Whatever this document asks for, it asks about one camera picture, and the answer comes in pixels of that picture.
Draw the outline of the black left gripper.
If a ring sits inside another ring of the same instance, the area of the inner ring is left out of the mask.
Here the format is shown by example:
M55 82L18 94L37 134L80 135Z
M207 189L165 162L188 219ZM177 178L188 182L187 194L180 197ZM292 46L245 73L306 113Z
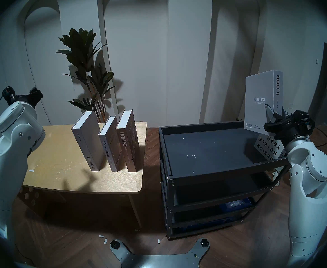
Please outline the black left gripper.
M43 98L42 92L38 90L37 87L33 87L28 95L23 95L23 94L16 95L15 101L28 103L35 109L36 105L40 102L42 98Z

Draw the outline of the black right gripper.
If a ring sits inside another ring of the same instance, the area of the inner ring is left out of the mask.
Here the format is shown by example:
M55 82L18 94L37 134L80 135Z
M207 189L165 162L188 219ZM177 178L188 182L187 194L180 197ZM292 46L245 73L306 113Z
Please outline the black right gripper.
M282 108L281 117L283 121L276 123L275 111L265 104L267 123L264 130L273 134L275 140L280 140L283 144L288 144L296 138L303 137L308 140L315 128L315 121L311 118L295 120L289 113Z

